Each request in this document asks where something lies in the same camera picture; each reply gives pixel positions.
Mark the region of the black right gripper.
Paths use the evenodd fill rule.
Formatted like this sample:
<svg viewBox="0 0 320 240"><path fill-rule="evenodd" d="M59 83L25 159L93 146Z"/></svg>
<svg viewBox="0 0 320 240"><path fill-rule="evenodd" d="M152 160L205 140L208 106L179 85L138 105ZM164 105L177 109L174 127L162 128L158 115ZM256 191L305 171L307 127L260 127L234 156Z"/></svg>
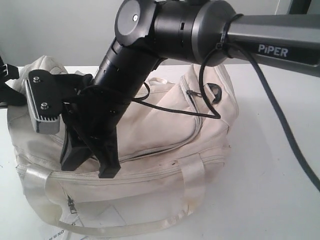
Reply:
<svg viewBox="0 0 320 240"><path fill-rule="evenodd" d="M96 171L99 161L100 179L113 179L118 174L121 169L118 142L109 139L134 97L133 85L78 84L62 87L62 119L65 123L60 154L62 171ZM84 139L99 146L98 161Z"/></svg>

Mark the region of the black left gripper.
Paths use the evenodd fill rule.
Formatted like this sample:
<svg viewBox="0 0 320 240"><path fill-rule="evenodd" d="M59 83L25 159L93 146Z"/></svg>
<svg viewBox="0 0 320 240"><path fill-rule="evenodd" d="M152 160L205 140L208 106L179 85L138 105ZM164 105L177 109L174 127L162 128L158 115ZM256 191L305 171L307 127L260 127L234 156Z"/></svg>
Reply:
<svg viewBox="0 0 320 240"><path fill-rule="evenodd" d="M20 77L16 66L5 64L0 58L0 108L7 109L9 106L20 107L27 104L26 97L6 84L9 80L17 80Z"/></svg>

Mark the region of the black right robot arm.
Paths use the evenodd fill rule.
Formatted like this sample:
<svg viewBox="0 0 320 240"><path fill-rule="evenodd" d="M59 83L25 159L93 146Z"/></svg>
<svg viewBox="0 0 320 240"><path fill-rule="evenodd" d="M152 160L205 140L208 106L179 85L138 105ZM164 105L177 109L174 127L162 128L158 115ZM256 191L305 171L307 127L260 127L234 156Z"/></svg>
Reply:
<svg viewBox="0 0 320 240"><path fill-rule="evenodd" d="M114 31L96 76L64 100L63 171L74 171L95 156L99 177L115 177L120 170L116 126L147 76L167 59L199 64L201 73L228 58L248 60L302 159L259 64L318 77L319 15L244 15L224 0L125 0Z"/></svg>

